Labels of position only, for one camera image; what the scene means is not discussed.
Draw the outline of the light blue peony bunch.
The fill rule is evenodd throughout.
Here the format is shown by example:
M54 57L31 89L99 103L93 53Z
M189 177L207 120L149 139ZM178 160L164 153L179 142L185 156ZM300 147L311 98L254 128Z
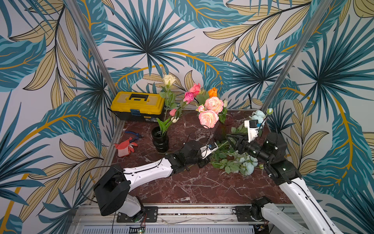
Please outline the light blue peony bunch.
M252 156L250 157L253 162L238 163L236 161L222 160L220 162L212 161L211 164L214 168L224 170L227 174L241 173L244 176L250 176L253 174L256 168L259 168L261 170L264 169L263 164L260 164L256 158Z

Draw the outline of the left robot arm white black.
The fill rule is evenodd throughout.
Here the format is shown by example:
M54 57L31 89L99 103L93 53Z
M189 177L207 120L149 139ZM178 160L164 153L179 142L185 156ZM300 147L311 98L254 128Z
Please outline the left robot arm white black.
M217 149L218 145L213 141L202 145L192 140L179 151L166 154L156 162L133 168L110 166L93 188L100 214L108 216L118 212L135 220L143 218L146 209L140 199L129 195L130 191L148 182L179 174L195 164L203 168Z

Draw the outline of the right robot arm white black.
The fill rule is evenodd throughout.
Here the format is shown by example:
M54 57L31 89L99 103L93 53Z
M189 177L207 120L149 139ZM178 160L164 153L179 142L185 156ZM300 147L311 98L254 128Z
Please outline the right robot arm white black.
M306 226L285 214L267 197L252 201L249 209L252 220L268 221L285 234L341 233L309 191L299 170L285 158L287 143L282 135L269 133L262 144L244 134L229 134L227 140L239 154L247 153L264 164L269 177L287 195Z

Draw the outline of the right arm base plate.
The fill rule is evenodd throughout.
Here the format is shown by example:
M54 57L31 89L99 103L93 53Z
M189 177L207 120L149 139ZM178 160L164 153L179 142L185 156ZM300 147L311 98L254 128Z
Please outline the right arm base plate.
M274 206L273 204L268 204L267 206L235 206L233 209L233 213L236 215L239 222L254 221L257 223L261 223L267 222L267 220L263 216L263 210L265 208L277 208L277 206Z

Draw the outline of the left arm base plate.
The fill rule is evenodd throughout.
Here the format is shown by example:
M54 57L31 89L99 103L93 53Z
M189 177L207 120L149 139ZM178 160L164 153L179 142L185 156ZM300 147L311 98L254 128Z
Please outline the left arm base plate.
M118 212L116 221L117 223L156 223L158 217L157 206L146 206L140 210L136 215L130 217L124 213Z

